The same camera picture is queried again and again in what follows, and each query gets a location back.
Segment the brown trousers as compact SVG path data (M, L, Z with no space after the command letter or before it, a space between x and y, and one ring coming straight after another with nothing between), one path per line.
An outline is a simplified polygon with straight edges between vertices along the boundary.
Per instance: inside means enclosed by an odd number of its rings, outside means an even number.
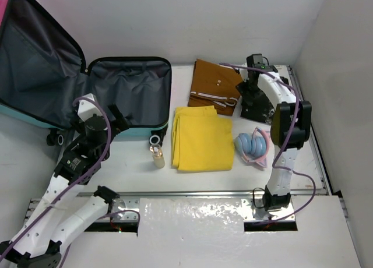
M239 101L236 86L243 81L239 72L197 59L194 64L188 106L214 106L220 115L232 116Z

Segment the blue pink headphones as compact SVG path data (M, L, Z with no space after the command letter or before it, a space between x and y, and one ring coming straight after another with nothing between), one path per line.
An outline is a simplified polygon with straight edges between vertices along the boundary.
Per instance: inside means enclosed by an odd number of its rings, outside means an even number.
M267 155L270 147L270 132L256 127L251 135L239 133L234 140L236 152L243 162L268 167Z

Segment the yellow cloth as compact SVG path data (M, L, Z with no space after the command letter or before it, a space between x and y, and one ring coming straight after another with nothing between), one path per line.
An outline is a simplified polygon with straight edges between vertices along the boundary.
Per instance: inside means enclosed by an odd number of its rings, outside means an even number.
M233 123L213 106L178 107L172 129L172 166L181 172L228 171L234 162Z

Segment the clear bottle beige liquid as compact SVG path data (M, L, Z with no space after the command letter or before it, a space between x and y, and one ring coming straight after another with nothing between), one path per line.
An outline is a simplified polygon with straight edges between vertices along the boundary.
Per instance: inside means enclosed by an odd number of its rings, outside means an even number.
M150 152L152 154L153 162L157 168L164 168L165 161L163 151L159 144L153 144L150 146Z

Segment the teal suitcase with grey lining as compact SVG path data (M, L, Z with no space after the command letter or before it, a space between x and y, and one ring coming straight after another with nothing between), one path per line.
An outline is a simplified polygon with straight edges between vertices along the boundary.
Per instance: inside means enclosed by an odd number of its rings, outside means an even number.
M89 93L125 136L162 144L172 69L160 57L104 57L87 64L79 44L36 0L1 0L1 113L47 128L47 144L78 128L73 101Z

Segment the black and white garment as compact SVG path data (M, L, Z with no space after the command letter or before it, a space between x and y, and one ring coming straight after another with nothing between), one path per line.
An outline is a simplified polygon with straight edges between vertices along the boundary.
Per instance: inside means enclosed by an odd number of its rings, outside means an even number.
M271 125L275 109L262 90L241 92L241 118Z

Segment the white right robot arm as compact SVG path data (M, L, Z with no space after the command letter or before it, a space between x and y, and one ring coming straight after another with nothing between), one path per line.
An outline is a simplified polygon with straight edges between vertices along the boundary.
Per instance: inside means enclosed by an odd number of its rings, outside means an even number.
M282 81L268 66L247 67L248 81L238 86L243 99L264 93L275 113L270 138L275 147L272 172L263 194L266 211L287 207L290 203L290 182L299 150L308 141L311 130L312 105L301 101L296 90Z

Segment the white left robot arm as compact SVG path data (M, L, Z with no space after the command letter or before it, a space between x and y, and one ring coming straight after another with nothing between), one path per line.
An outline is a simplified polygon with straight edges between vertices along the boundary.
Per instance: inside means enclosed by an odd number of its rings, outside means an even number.
M70 203L110 155L112 140L128 124L115 104L110 121L103 109L91 103L93 112L82 119L84 131L64 151L50 184L23 228L10 240L1 242L1 259L17 267L62 267L71 243L96 220L112 217L120 195L98 186L88 202L66 220Z

